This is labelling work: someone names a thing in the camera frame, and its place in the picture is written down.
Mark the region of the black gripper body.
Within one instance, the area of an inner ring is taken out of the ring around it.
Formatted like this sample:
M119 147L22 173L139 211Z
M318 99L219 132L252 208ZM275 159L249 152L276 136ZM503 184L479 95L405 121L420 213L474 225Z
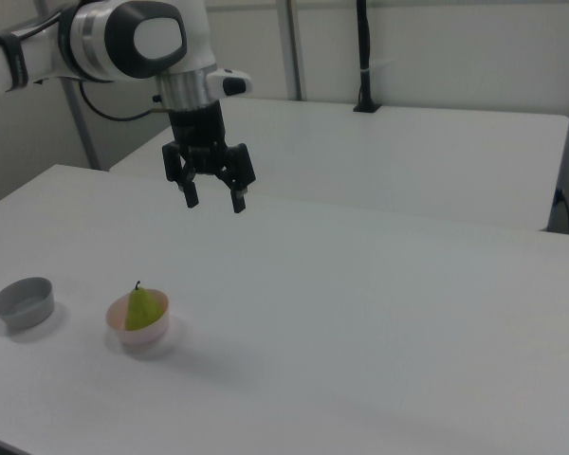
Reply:
M171 111L174 141L168 144L168 175L181 175L182 157L195 173L220 175L226 168L225 126L219 102L190 111Z

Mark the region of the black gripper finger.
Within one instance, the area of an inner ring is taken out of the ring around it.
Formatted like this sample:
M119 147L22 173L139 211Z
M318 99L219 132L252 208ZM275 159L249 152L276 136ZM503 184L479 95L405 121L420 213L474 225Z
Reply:
M248 191L248 186L256 180L246 144L240 143L225 150L223 164L217 177L230 190L233 211L241 213L246 208L245 194Z
M170 142L162 147L163 163L166 178L174 182L184 194L188 208L198 205L198 195L193 182L195 170L181 155L180 147L176 142Z

